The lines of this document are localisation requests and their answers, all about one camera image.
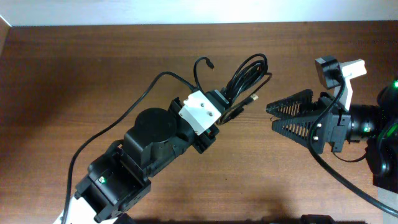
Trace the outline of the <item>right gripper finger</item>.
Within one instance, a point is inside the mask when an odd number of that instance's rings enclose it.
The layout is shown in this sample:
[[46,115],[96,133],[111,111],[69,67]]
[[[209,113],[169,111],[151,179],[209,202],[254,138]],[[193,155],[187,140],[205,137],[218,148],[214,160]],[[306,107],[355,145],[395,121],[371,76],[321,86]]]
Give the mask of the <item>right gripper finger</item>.
[[[319,115],[319,113],[312,113],[293,118],[278,119],[272,122],[272,130],[308,148],[309,130]],[[313,136],[318,137],[318,139],[312,139],[314,149],[324,148],[328,135],[326,127],[329,121],[330,116],[327,115],[315,125]]]
[[266,112],[280,119],[312,117],[320,115],[321,109],[319,102],[312,101],[313,91],[306,89],[284,99],[269,103]]

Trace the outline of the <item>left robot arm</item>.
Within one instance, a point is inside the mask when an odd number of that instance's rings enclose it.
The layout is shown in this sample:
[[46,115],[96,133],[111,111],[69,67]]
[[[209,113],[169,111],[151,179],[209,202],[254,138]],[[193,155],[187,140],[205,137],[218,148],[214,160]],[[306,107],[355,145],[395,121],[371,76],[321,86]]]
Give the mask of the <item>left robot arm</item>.
[[224,111],[214,97],[195,93],[166,110],[140,112],[124,137],[88,166],[58,223],[126,222],[127,211],[150,192],[150,178],[189,147],[203,153],[215,142]]

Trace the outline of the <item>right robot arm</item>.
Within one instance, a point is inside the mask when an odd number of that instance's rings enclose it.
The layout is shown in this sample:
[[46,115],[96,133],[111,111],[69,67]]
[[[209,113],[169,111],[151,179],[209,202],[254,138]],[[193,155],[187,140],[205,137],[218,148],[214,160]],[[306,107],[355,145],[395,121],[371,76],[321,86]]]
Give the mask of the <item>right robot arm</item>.
[[312,157],[333,178],[385,214],[397,216],[397,205],[388,206],[352,184],[322,158],[326,144],[333,154],[344,143],[366,142],[365,160],[373,174],[373,185],[397,196],[397,81],[377,96],[377,105],[351,105],[349,109],[327,92],[313,101],[306,89],[269,103],[267,113],[276,117],[272,130],[306,147]]

